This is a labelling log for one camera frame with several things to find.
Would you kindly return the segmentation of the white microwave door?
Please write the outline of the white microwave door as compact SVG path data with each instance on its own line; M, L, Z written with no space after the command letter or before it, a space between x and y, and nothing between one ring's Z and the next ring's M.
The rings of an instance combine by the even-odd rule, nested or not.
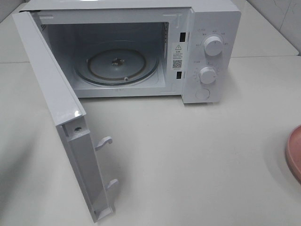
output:
M110 192L118 180L103 182L96 156L112 138L93 143L86 112L42 34L47 28L40 19L29 11L16 13L13 19L92 220L97 222L113 212Z

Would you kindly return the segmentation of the glass microwave turntable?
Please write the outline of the glass microwave turntable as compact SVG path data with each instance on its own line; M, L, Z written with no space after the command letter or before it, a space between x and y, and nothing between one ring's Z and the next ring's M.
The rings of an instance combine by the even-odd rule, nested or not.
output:
M85 81L101 86L124 86L151 76L159 58L137 47L110 47L81 53L74 69Z

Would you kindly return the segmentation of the white microwave oven body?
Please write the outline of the white microwave oven body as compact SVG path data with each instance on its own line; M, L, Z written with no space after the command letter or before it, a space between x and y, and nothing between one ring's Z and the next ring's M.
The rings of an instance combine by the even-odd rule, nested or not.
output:
M31 0L23 11L47 28L42 34L77 97L180 96L186 104L220 101L241 17L230 0ZM212 34L223 39L217 56L204 51ZM124 86L95 85L76 73L79 54L110 47L156 54L157 70ZM200 82L204 67L217 73L211 84ZM198 100L199 89L210 97Z

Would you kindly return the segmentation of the pink plate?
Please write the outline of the pink plate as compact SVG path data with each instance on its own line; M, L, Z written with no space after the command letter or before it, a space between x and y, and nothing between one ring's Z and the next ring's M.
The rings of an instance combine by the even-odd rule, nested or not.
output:
M290 133L287 144L285 157L287 165L295 179L301 183L301 126L297 126Z

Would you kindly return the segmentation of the round white door release button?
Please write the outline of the round white door release button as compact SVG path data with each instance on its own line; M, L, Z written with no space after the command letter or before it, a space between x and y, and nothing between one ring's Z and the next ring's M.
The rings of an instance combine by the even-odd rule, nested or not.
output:
M208 89L199 89L199 90L196 92L196 98L197 98L198 100L205 101L205 100L207 100L209 97L210 97L210 90L208 90Z

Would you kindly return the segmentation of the white microwave knob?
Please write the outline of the white microwave knob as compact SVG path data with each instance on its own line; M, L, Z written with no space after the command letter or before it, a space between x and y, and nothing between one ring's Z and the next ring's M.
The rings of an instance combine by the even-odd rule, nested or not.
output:
M216 80L217 73L212 67L204 67L199 72L200 82L203 84L211 84Z
M223 39L220 35L212 34L204 40L204 51L210 56L219 55L223 49Z

